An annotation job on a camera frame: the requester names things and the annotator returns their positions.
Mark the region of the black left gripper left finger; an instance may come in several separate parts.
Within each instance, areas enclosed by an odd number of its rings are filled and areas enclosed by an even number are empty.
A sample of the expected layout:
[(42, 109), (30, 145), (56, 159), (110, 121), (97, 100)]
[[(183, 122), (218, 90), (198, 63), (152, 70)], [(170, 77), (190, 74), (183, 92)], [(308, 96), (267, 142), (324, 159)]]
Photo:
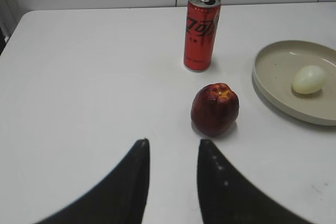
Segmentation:
[(100, 183), (41, 222), (141, 223), (149, 183), (149, 140), (137, 140), (121, 162)]

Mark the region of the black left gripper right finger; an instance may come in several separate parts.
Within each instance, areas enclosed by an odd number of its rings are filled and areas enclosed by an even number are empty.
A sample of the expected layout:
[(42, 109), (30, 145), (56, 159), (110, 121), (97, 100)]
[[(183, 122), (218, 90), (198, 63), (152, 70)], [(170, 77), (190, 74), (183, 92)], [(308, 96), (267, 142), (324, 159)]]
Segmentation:
[(197, 193), (203, 223), (308, 223), (245, 178), (211, 140), (201, 140)]

